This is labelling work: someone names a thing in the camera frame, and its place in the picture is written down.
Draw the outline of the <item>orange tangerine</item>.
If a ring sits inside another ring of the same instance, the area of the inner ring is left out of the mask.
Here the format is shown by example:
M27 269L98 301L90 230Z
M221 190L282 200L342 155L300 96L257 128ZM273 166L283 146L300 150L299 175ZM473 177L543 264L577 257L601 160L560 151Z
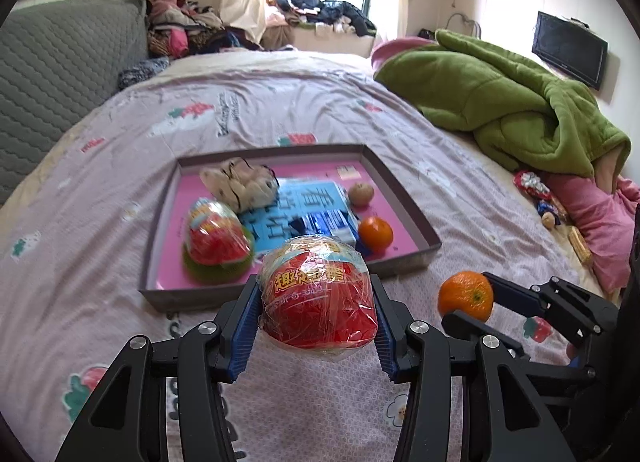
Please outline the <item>orange tangerine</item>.
M383 253L394 240L393 228L378 216L363 219L358 226L358 236L362 244L372 253Z
M461 310L481 322L486 322L494 308L494 291L484 274L460 271L442 282L438 291L437 309L446 316Z

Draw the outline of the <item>blue toy egg package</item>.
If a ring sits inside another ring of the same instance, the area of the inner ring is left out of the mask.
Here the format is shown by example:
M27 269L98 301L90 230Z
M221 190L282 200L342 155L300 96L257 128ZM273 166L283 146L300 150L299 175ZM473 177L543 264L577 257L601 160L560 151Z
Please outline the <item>blue toy egg package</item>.
M204 266L241 263L253 252L252 241L235 212L209 198L192 204L183 237L190 259Z

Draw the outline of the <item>red toy egg package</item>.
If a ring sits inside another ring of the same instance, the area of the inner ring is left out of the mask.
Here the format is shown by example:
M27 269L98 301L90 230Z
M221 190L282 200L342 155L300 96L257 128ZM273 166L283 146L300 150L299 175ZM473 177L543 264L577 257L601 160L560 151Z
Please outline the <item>red toy egg package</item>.
M288 240L264 257L258 282L260 325L283 345L337 354L378 333L369 269L349 244L322 236Z

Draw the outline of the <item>blue snack packet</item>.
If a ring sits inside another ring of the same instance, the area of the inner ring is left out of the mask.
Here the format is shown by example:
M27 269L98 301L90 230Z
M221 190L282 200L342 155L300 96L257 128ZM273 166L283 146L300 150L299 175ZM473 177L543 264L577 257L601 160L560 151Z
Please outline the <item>blue snack packet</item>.
M297 216L288 222L294 236L322 236L355 246L357 231L340 210L314 212Z

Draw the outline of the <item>beige mesh drawstring bag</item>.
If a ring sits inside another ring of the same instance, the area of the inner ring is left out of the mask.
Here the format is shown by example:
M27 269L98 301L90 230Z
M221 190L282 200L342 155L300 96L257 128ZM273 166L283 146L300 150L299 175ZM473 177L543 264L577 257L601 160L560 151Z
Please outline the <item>beige mesh drawstring bag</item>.
M236 214L273 204L280 188L280 182L270 167L252 165L242 158L203 167L198 177L215 200L226 204Z

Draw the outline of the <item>brown walnut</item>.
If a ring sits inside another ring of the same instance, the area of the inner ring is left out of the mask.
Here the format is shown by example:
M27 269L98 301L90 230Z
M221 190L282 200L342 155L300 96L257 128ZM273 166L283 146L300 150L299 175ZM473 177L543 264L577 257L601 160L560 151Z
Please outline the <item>brown walnut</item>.
M365 208L375 195L374 187L367 182L357 182L347 190L349 203L355 208Z

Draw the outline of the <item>yellow snack bar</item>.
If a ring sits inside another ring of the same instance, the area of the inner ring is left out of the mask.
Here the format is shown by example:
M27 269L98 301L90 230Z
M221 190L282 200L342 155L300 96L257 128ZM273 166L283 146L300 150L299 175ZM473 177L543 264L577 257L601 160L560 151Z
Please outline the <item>yellow snack bar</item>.
M580 231L575 226L569 226L567 237L579 263L589 267L592 264L592 253Z

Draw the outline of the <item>small doll figure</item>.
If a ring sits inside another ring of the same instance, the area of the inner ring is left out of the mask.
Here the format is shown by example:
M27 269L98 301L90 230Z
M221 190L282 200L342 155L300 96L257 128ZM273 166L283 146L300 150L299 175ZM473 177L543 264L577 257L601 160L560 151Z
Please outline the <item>small doll figure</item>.
M554 199L550 201L538 200L536 210L544 228L548 230L552 230L568 222L568 215L564 206Z

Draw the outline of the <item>red foil candy wrapper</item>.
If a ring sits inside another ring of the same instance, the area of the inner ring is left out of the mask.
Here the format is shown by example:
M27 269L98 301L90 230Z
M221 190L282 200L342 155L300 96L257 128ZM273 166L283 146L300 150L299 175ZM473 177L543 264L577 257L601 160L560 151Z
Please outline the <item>red foil candy wrapper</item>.
M520 170L513 177L513 183L518 190L538 200L549 201L551 199L551 191L540 179L540 177L531 170Z

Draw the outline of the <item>pink strawberry bed sheet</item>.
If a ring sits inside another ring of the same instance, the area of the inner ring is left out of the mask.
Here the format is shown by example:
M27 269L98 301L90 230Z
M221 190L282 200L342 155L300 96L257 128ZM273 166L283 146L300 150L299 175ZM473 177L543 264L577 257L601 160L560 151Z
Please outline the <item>pink strawberry bed sheet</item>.
M420 206L442 245L427 268L384 283L416 317L438 323L439 286L462 270L600 291L508 172L378 84L361 59L189 58L92 112L1 213L1 412L32 459L55 458L128 338L163 340L204 320L160 314L138 290L175 162L288 134L365 144Z

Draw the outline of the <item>green fleece blanket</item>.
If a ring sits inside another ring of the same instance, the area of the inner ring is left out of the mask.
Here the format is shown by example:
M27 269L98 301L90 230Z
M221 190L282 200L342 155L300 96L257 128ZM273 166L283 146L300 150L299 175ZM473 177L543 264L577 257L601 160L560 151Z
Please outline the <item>green fleece blanket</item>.
M386 59L374 77L433 125L472 134L507 170L618 176L631 152L586 85L484 40L440 29L433 43Z

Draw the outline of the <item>clothes pile by headboard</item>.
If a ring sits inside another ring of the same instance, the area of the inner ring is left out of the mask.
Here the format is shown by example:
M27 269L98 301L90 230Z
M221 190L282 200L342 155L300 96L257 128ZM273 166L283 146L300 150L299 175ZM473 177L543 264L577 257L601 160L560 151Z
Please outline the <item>clothes pile by headboard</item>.
M192 0L145 0L149 58L118 74L118 89L150 80L176 60L236 50L262 50L250 34L227 26L212 6Z

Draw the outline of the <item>clothes pile on windowsill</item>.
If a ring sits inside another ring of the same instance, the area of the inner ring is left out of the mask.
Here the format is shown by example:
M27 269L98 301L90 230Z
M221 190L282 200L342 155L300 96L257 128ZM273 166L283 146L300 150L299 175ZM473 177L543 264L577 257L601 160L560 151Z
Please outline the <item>clothes pile on windowsill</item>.
M355 5L344 0L266 0L289 26L329 32L374 37L378 29Z

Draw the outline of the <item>grey quilted headboard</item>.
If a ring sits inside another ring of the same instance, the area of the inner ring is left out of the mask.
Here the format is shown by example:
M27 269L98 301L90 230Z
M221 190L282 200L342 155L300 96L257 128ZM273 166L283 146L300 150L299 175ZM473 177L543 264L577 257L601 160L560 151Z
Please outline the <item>grey quilted headboard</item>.
M146 0L63 0L1 27L1 201L148 58Z

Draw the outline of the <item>black wall television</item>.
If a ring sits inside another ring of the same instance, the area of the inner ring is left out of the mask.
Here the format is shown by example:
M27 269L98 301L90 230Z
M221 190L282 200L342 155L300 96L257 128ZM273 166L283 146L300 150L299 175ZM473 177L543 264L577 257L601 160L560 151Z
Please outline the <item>black wall television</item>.
M608 43L579 23L539 11L532 53L588 87L602 85Z

